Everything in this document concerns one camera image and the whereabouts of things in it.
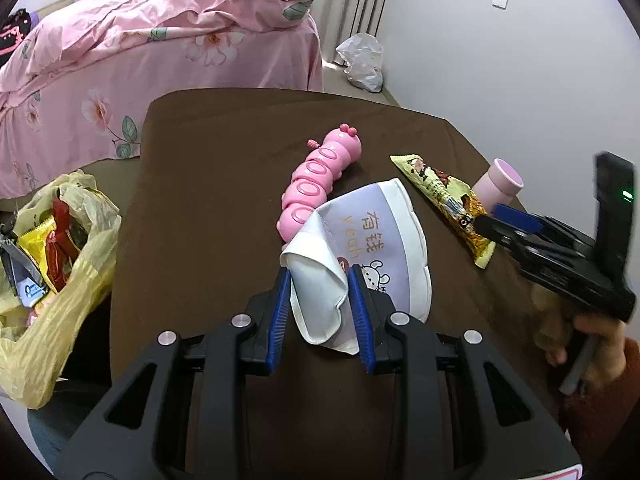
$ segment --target white label with red border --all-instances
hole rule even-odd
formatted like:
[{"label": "white label with red border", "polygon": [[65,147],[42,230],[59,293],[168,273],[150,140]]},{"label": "white label with red border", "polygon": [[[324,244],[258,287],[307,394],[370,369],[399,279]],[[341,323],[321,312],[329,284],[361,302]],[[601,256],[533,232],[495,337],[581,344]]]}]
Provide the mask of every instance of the white label with red border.
[{"label": "white label with red border", "polygon": [[556,471],[555,473],[547,473],[546,475],[532,476],[530,478],[523,478],[521,480],[578,480],[582,476],[582,465],[574,465],[562,471]]}]

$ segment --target silver screw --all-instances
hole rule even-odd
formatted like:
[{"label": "silver screw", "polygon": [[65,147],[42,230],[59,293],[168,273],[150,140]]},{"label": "silver screw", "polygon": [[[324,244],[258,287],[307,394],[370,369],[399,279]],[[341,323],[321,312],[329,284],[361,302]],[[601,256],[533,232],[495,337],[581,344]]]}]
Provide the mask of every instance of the silver screw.
[{"label": "silver screw", "polygon": [[251,323],[251,316],[247,314],[236,314],[231,318],[231,324],[236,328],[244,328]]},{"label": "silver screw", "polygon": [[404,312],[394,312],[391,315],[391,323],[398,326],[403,326],[409,323],[409,316]]},{"label": "silver screw", "polygon": [[467,330],[465,332],[465,340],[469,344],[477,345],[482,341],[482,334],[478,330]]},{"label": "silver screw", "polygon": [[172,332],[171,330],[166,330],[165,332],[162,332],[159,336],[158,336],[158,342],[162,345],[162,346],[169,346],[175,343],[175,340],[178,339],[178,336],[176,335],[175,332]]}]

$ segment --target red sleeve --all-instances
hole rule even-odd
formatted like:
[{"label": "red sleeve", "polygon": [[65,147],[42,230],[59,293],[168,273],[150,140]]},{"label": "red sleeve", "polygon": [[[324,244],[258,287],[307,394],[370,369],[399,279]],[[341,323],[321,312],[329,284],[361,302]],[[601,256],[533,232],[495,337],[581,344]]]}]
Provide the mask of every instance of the red sleeve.
[{"label": "red sleeve", "polygon": [[605,388],[568,396],[559,421],[569,430],[571,442],[585,465],[595,462],[613,442],[640,397],[640,352],[638,343],[625,343],[626,368]]}]

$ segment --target brown tablecloth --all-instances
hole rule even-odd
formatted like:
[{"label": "brown tablecloth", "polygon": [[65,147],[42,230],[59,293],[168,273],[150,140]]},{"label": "brown tablecloth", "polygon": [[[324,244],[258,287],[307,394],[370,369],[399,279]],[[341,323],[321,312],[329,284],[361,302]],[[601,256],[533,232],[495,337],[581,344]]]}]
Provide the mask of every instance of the brown tablecloth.
[{"label": "brown tablecloth", "polygon": [[[464,242],[389,160],[418,153],[473,184],[488,163],[447,121],[312,92],[198,89],[153,102],[144,124],[138,189],[124,219],[111,315],[115,378],[163,330],[193,336],[268,290],[282,242],[274,224],[291,172],[339,124],[356,126],[360,162],[335,182],[338,196],[400,177],[428,245],[428,323],[490,338],[552,411],[546,365],[530,337],[530,286],[498,248],[477,268]],[[382,478],[393,379],[368,376],[357,357],[306,344],[289,317],[272,378],[248,378],[256,478]]]}]

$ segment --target pink blanket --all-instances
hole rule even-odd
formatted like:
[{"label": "pink blanket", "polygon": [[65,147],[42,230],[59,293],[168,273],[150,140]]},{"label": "pink blanket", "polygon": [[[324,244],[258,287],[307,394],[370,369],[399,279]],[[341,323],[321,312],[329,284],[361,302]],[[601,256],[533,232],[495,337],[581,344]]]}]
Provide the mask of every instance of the pink blanket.
[{"label": "pink blanket", "polygon": [[169,92],[322,91],[312,1],[82,0],[48,16],[0,70],[0,198],[139,155],[146,109]]}]

